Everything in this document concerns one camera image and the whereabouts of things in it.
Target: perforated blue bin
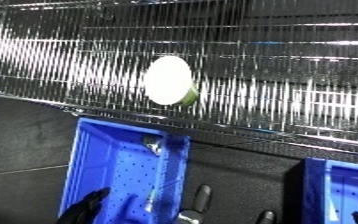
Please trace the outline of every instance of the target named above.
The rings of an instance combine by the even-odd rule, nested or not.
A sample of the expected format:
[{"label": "perforated blue bin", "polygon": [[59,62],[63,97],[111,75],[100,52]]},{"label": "perforated blue bin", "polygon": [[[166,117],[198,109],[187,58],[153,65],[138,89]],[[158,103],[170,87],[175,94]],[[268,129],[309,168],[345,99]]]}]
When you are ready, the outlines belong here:
[{"label": "perforated blue bin", "polygon": [[172,224],[189,147],[189,137],[80,119],[60,214],[88,193],[110,187],[95,224]]},{"label": "perforated blue bin", "polygon": [[306,159],[303,224],[355,224],[358,164]]}]

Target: metal clip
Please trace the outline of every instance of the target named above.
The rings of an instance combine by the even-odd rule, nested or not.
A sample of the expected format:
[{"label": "metal clip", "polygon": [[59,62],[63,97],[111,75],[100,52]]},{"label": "metal clip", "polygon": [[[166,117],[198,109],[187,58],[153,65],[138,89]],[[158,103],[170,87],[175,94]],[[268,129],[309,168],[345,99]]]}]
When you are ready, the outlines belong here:
[{"label": "metal clip", "polygon": [[154,155],[161,155],[160,141],[157,137],[147,135],[143,137],[142,142],[148,149],[150,149],[150,151],[154,153]]}]

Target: blue basket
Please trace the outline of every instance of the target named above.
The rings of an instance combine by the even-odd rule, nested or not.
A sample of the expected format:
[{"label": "blue basket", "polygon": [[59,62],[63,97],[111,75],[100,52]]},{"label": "blue basket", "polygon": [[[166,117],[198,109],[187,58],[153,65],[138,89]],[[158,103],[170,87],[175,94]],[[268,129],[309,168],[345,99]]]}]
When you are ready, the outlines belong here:
[{"label": "blue basket", "polygon": [[[150,139],[160,150],[151,150]],[[189,137],[81,118],[60,214],[88,193],[110,187],[95,224],[172,224],[189,147]]]},{"label": "blue basket", "polygon": [[355,224],[358,164],[306,159],[303,224]]}]

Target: gloved hand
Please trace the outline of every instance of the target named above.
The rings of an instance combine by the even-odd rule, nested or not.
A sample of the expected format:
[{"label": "gloved hand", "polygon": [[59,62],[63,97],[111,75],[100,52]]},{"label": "gloved hand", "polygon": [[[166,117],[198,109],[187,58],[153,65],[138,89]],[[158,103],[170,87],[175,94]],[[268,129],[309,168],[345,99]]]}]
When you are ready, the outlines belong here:
[{"label": "gloved hand", "polygon": [[92,224],[100,212],[101,204],[110,193],[110,188],[103,188],[86,195],[80,202],[73,204],[57,220],[56,224]]}]

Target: stainless steel tray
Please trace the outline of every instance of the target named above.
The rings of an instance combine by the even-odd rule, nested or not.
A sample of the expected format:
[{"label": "stainless steel tray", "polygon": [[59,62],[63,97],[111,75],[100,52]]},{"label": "stainless steel tray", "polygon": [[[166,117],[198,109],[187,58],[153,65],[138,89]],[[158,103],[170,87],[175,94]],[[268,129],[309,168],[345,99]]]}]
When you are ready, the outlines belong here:
[{"label": "stainless steel tray", "polygon": [[[193,106],[145,96],[165,55]],[[0,96],[358,153],[358,0],[0,0]]]}]

